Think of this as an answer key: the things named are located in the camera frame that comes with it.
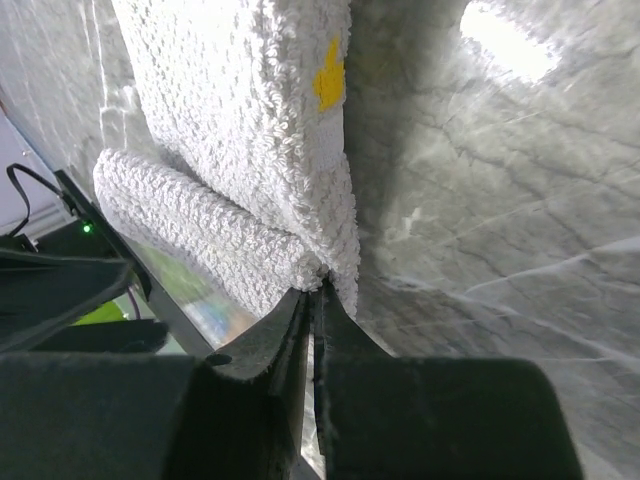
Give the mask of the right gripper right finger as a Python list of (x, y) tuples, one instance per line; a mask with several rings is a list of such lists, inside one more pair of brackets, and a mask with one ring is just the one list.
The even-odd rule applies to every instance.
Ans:
[(321, 287), (311, 294), (311, 303), (315, 395), (321, 394), (324, 383), (323, 362), (330, 356), (391, 358), (346, 313), (335, 287), (328, 279), (324, 279)]

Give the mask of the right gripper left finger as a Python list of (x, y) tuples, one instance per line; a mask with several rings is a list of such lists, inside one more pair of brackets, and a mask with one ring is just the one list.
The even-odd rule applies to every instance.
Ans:
[(293, 448), (301, 448), (310, 296), (287, 291), (262, 319), (206, 358), (214, 371), (266, 392), (283, 410)]

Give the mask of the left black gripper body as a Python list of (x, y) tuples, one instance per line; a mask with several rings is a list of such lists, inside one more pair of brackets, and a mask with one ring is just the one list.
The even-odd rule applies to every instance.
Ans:
[(129, 290), (129, 261), (40, 254), (1, 238), (1, 351), (155, 353), (168, 327), (152, 318), (83, 323)]

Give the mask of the white towel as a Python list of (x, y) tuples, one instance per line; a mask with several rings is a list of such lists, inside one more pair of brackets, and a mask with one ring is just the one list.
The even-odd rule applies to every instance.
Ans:
[(256, 316), (330, 280), (357, 311), (344, 151), (346, 1), (118, 1), (152, 154), (94, 167), (121, 234), (181, 261)]

